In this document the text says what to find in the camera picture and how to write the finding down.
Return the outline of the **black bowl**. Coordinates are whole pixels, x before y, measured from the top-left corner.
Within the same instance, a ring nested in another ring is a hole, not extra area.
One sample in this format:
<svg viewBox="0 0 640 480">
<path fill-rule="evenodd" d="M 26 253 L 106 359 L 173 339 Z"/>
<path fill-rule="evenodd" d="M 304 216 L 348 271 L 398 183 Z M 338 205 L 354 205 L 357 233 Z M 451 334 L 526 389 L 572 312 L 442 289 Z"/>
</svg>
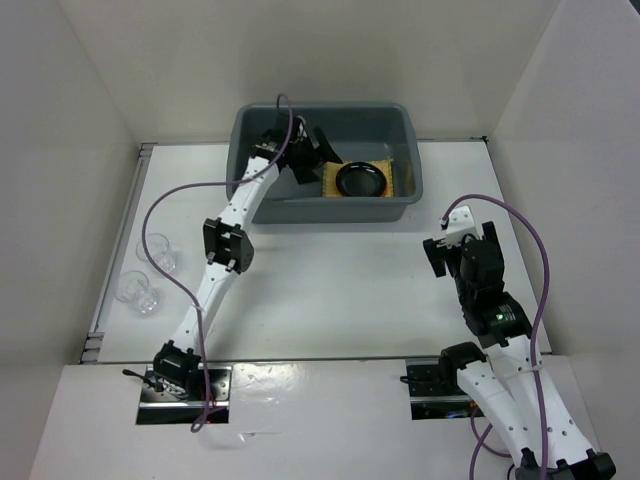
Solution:
<svg viewBox="0 0 640 480">
<path fill-rule="evenodd" d="M 351 162 L 338 170 L 335 184 L 338 192 L 345 197 L 381 197 L 388 181 L 377 166 L 366 162 Z"/>
</svg>

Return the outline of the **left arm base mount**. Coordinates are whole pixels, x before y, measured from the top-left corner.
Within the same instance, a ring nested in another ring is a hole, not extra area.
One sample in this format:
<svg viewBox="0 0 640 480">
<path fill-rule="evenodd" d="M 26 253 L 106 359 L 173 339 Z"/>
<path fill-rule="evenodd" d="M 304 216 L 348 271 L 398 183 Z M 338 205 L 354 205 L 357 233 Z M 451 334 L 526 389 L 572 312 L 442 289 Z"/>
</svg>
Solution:
<svg viewBox="0 0 640 480">
<path fill-rule="evenodd" d="M 208 370 L 211 411 L 207 424 L 227 424 L 230 413 L 232 367 L 214 365 Z M 150 365 L 143 373 L 123 369 L 122 374 L 141 381 L 137 425 L 191 424 L 204 412 L 206 392 L 202 374 L 192 387 L 180 387 L 159 379 Z"/>
</svg>

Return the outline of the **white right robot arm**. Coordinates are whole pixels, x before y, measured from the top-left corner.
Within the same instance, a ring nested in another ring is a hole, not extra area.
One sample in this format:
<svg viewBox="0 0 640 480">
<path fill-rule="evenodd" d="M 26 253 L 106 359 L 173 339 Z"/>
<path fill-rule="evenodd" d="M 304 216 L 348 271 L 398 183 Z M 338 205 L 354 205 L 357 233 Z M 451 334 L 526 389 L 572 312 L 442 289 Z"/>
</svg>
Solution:
<svg viewBox="0 0 640 480">
<path fill-rule="evenodd" d="M 476 337 L 444 349 L 438 381 L 463 391 L 504 442 L 518 479 L 611 479 L 611 456 L 576 425 L 541 357 L 531 352 L 532 324 L 505 290 L 504 257 L 491 222 L 477 225 L 455 209 L 441 239 L 423 247 L 438 277 L 451 275 L 463 318 Z"/>
</svg>

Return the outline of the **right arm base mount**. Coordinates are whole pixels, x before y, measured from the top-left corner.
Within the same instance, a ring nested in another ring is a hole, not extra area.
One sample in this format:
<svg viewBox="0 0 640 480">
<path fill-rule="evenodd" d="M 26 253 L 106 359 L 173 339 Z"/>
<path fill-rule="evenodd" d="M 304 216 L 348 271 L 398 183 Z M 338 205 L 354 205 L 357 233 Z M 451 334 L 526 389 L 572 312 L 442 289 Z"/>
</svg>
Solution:
<svg viewBox="0 0 640 480">
<path fill-rule="evenodd" d="M 399 381 L 407 387 L 414 421 L 471 416 L 475 404 L 462 390 L 444 380 L 436 357 L 408 359 L 406 372 Z"/>
</svg>

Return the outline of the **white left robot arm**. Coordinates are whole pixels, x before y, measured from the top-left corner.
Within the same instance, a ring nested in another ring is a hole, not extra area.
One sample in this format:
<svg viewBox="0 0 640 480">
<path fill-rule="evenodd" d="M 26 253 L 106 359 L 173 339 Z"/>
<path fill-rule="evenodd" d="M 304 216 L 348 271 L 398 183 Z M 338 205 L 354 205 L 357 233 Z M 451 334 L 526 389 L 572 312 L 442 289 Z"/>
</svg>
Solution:
<svg viewBox="0 0 640 480">
<path fill-rule="evenodd" d="M 156 382 L 176 399 L 200 396 L 210 379 L 202 372 L 204 338 L 227 291 L 253 261 L 248 227 L 267 191 L 284 169 L 302 185 L 316 181 L 327 162 L 342 160 L 324 131 L 308 131 L 301 116 L 279 115 L 251 148 L 242 177 L 232 183 L 231 199 L 216 218 L 203 224 L 205 270 L 197 293 L 189 296 L 191 306 L 153 360 Z"/>
</svg>

